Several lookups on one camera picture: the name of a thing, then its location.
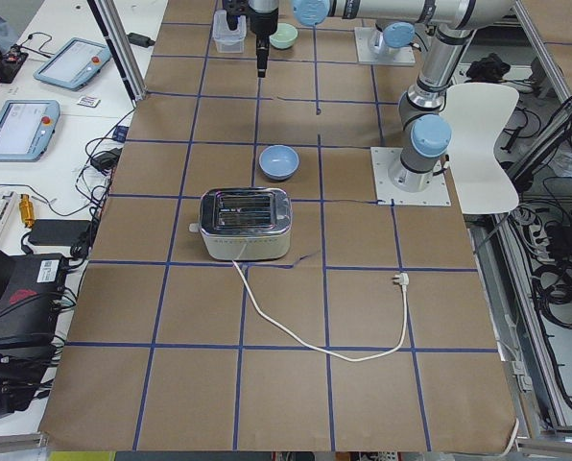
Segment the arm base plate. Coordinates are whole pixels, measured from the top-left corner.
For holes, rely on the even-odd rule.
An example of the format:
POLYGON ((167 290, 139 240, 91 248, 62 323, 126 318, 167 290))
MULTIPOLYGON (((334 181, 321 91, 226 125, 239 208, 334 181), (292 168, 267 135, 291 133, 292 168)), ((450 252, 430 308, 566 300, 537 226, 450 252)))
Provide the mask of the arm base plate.
POLYGON ((355 27, 354 36, 361 64, 413 67, 416 63, 411 45, 392 48, 375 27, 355 27))
POLYGON ((372 147, 371 164, 376 202, 382 206, 451 206, 442 172, 436 161, 426 173, 414 173, 401 162, 401 148, 372 147))

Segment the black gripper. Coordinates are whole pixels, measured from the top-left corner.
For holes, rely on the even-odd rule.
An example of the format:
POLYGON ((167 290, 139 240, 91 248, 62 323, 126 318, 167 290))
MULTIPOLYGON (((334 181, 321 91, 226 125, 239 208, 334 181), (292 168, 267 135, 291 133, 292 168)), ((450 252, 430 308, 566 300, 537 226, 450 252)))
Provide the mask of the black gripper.
POLYGON ((250 0, 250 30, 256 37, 257 77, 265 78, 268 67, 270 36, 278 23, 278 0, 250 0))

